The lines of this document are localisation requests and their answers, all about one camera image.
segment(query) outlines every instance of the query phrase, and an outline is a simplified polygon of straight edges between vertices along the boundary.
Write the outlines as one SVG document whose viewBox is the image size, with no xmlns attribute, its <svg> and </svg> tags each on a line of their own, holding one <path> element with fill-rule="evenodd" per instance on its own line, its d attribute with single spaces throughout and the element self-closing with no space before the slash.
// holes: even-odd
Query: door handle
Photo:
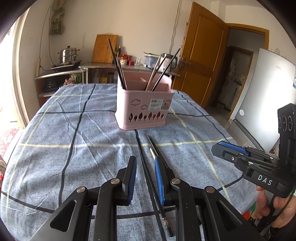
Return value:
<svg viewBox="0 0 296 241">
<path fill-rule="evenodd" d="M 182 69 L 182 68 L 184 67 L 185 64 L 187 64 L 187 65 L 191 65 L 191 63 L 186 62 L 186 57 L 182 57 L 182 58 L 181 58 L 181 62 L 180 62 L 180 69 Z"/>
</svg>

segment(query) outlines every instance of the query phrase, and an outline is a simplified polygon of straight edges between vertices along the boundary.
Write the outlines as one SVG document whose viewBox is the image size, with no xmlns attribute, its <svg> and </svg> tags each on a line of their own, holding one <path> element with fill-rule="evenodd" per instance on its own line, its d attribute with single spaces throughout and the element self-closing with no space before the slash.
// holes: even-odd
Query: refrigerator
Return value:
<svg viewBox="0 0 296 241">
<path fill-rule="evenodd" d="M 277 110 L 295 102 L 295 65 L 259 49 L 252 80 L 228 132 L 239 145 L 269 152 L 279 138 Z"/>
</svg>

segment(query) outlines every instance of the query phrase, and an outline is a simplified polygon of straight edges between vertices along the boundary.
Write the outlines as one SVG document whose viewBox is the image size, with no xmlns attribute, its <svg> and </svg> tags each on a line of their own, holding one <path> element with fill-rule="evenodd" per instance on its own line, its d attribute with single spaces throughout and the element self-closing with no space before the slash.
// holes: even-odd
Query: cloud cutout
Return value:
<svg viewBox="0 0 296 241">
<path fill-rule="evenodd" d="M 134 99 L 134 100 L 131 101 L 131 105 L 133 105 L 133 106 L 137 106 L 139 104 L 141 104 L 141 101 L 138 100 L 138 99 Z"/>
<path fill-rule="evenodd" d="M 148 105 L 142 105 L 142 106 L 141 106 L 141 109 L 142 109 L 142 110 L 146 110 L 146 109 L 148 109 Z"/>
</svg>

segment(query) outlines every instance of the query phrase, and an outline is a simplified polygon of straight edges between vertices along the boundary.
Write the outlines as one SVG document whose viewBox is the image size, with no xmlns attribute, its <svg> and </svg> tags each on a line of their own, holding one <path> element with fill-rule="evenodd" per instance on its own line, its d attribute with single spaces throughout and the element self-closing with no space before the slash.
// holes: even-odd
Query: metal chopstick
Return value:
<svg viewBox="0 0 296 241">
<path fill-rule="evenodd" d="M 119 57 L 117 57 L 117 63 L 118 63 L 118 67 L 119 67 L 119 70 L 120 70 L 121 78 L 123 79 L 123 82 L 124 82 L 124 84 L 125 84 L 125 86 L 126 86 L 126 89 L 128 89 L 128 88 L 127 88 L 127 85 L 126 85 L 126 79 L 125 79 L 125 77 L 124 77 L 124 73 L 123 73 L 123 70 L 122 70 L 122 66 L 121 66 L 121 63 L 120 63 Z"/>
<path fill-rule="evenodd" d="M 144 169 L 144 172 L 147 174 L 147 177 L 148 177 L 147 181 L 150 183 L 150 186 L 152 187 L 153 196 L 154 196 L 154 198 L 156 200 L 156 204 L 158 206 L 158 209 L 160 211 L 160 215 L 161 215 L 161 217 L 162 217 L 162 219 L 164 221 L 164 225 L 165 225 L 165 227 L 166 227 L 166 229 L 168 231 L 168 234 L 169 234 L 170 237 L 173 237 L 174 234 L 173 234 L 173 231 L 172 231 L 171 227 L 169 226 L 170 223 L 168 221 L 168 218 L 165 215 L 165 212 L 163 210 L 163 206 L 160 203 L 160 200 L 159 200 L 158 194 L 156 192 L 155 186 L 154 186 L 154 184 L 152 182 L 152 178 L 151 178 L 151 175 L 149 173 L 148 166 L 147 166 L 147 163 L 146 163 L 144 155 L 143 155 L 143 149 L 142 149 L 142 145 L 140 143 L 139 136 L 136 135 L 136 139 L 137 139 L 137 143 L 138 143 L 138 147 L 139 147 L 139 151 L 140 151 L 140 157 L 141 157 L 143 169 Z"/>
<path fill-rule="evenodd" d="M 151 146 L 152 146 L 152 149 L 153 149 L 153 151 L 155 152 L 155 154 L 156 154 L 157 156 L 160 156 L 160 157 L 162 158 L 162 160 L 163 160 L 163 163 L 164 163 L 165 167 L 166 167 L 166 168 L 169 168 L 168 165 L 167 165 L 167 163 L 166 163 L 166 161 L 165 161 L 165 159 L 164 159 L 163 156 L 161 155 L 159 149 L 156 147 L 156 144 L 154 143 L 154 141 L 153 141 L 153 140 L 151 139 L 151 137 L 148 136 L 148 135 L 147 135 L 147 138 L 148 138 L 148 140 L 149 140 L 149 142 L 150 142 L 150 144 L 151 144 Z"/>
<path fill-rule="evenodd" d="M 181 48 L 178 49 L 178 51 L 175 53 L 174 57 L 170 60 L 169 64 L 166 66 L 166 68 L 163 70 L 163 72 L 161 73 L 161 75 L 159 76 L 158 80 L 156 81 L 155 85 L 153 86 L 151 91 L 154 91 L 157 87 L 157 85 L 159 84 L 159 82 L 161 81 L 161 78 L 163 77 L 163 75 L 165 74 L 165 72 L 167 71 L 167 69 L 169 68 L 169 66 L 171 65 L 171 63 L 173 62 L 174 58 L 177 56 L 177 54 L 179 53 Z"/>
<path fill-rule="evenodd" d="M 151 76 L 150 76 L 150 79 L 149 79 L 149 81 L 148 81 L 148 84 L 147 84 L 147 86 L 146 86 L 146 88 L 145 88 L 145 91 L 148 91 L 148 89 L 149 89 L 149 86 L 150 86 L 150 84 L 151 84 L 151 81 L 152 81 L 152 79 L 153 79 L 153 77 L 154 77 L 154 73 L 155 73 L 155 71 L 156 71 L 156 69 L 157 69 L 157 65 L 159 64 L 159 62 L 160 62 L 160 56 L 158 57 L 158 59 L 157 59 L 157 61 L 156 61 L 156 63 L 155 63 L 155 66 L 154 66 L 154 69 L 152 70 L 152 73 L 151 73 Z"/>
<path fill-rule="evenodd" d="M 126 90 L 126 85 L 125 85 L 125 83 L 123 82 L 122 76 L 120 75 L 120 69 L 119 69 L 118 62 L 117 62 L 117 59 L 116 59 L 116 57 L 115 57 L 115 54 L 114 54 L 114 51 L 113 51 L 113 48 L 112 48 L 112 45 L 111 45 L 111 41 L 110 41 L 110 39 L 108 39 L 108 43 L 109 43 L 109 47 L 110 47 L 110 50 L 111 50 L 111 53 L 112 53 L 113 61 L 114 61 L 114 64 L 115 64 L 115 68 L 116 68 L 116 70 L 117 70 L 118 77 L 119 77 L 119 79 L 120 79 L 120 82 L 121 82 L 122 88 L 123 88 L 124 90 Z"/>
<path fill-rule="evenodd" d="M 167 54 L 165 54 L 165 56 L 164 56 L 162 62 L 161 62 L 160 65 L 157 67 L 156 71 L 154 72 L 154 74 L 153 74 L 153 76 L 152 76 L 152 79 L 153 79 L 154 76 L 157 74 L 157 72 L 159 71 L 160 67 L 163 65 L 163 62 L 165 61 L 166 57 L 167 57 Z"/>
</svg>

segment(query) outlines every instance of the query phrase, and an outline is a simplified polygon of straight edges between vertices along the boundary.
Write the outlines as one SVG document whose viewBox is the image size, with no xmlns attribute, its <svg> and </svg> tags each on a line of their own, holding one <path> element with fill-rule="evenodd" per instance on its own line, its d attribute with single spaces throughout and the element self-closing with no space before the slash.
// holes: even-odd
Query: blue gripper pad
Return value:
<svg viewBox="0 0 296 241">
<path fill-rule="evenodd" d="M 137 159 L 135 158 L 131 168 L 130 179 L 128 182 L 128 196 L 127 196 L 128 204 L 131 204 L 131 201 L 133 200 L 133 190 L 135 187 L 136 173 L 137 173 Z"/>
<path fill-rule="evenodd" d="M 160 175 L 160 169 L 159 169 L 157 157 L 155 157 L 154 163 L 155 163 L 154 168 L 155 168 L 158 196 L 159 196 L 160 203 L 163 206 L 165 204 L 165 199 L 163 197 L 163 182 L 162 182 L 161 175 Z"/>
<path fill-rule="evenodd" d="M 219 145 L 222 145 L 222 146 L 225 146 L 227 148 L 230 148 L 232 150 L 235 150 L 235 151 L 238 151 L 238 152 L 241 152 L 243 153 L 244 155 L 248 156 L 249 153 L 246 151 L 245 148 L 241 147 L 241 146 L 237 146 L 237 145 L 234 145 L 234 144 L 231 144 L 231 143 L 228 143 L 228 142 L 225 142 L 225 141 L 220 141 L 218 143 Z"/>
</svg>

